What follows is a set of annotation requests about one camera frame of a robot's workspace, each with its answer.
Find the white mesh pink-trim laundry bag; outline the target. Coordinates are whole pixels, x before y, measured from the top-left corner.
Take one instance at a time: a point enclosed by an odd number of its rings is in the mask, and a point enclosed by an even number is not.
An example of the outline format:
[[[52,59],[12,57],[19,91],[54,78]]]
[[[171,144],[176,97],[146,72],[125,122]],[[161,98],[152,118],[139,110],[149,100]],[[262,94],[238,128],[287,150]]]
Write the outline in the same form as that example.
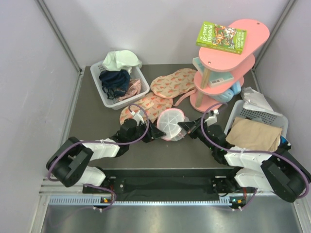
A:
[[[163,111],[157,119],[157,128],[165,133],[161,139],[165,141],[179,141],[184,138],[186,131],[178,123],[186,121],[189,121],[189,119],[180,109],[171,108]]]

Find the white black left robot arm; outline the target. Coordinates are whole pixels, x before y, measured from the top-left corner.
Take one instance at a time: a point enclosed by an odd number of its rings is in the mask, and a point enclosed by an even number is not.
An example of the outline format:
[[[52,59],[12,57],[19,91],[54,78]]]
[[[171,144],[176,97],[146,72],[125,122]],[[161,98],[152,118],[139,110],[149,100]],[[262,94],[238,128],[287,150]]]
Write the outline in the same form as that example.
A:
[[[134,119],[127,119],[113,136],[104,140],[80,141],[70,137],[47,162],[47,178],[52,182],[60,181],[65,187],[83,184],[106,192],[110,180],[99,168],[90,167],[90,161],[120,157],[131,144],[148,143],[165,135],[150,121],[137,123]]]

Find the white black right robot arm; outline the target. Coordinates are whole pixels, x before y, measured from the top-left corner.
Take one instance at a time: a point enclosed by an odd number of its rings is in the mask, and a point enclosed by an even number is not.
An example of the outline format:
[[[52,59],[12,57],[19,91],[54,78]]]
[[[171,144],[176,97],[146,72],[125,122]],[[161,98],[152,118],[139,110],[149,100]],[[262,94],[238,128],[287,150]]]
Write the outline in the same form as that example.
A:
[[[282,138],[281,128],[241,117],[234,119],[228,134],[201,118],[178,125],[202,141],[218,163],[234,167],[225,180],[230,191],[252,187],[287,202],[309,193],[311,174],[288,152],[290,144]]]

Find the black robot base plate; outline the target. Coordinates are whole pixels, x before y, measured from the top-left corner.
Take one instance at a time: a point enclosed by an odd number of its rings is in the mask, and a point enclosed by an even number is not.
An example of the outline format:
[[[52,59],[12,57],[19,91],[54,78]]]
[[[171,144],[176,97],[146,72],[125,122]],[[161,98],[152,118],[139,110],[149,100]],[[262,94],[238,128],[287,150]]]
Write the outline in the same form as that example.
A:
[[[101,187],[118,201],[210,201],[221,194],[243,194],[225,179],[233,168],[106,169]]]

